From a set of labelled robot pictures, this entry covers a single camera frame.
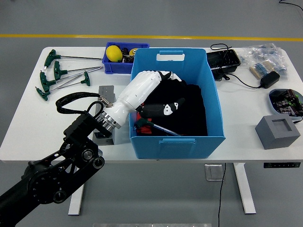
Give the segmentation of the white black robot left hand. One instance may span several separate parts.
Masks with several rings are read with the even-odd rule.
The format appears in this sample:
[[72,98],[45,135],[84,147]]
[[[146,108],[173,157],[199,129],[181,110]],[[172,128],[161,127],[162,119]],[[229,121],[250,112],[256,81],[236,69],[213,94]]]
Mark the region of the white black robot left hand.
[[126,86],[111,107],[106,107],[102,120],[115,128],[121,128],[129,113],[135,112],[155,88],[165,80],[182,81],[171,71],[141,71]]

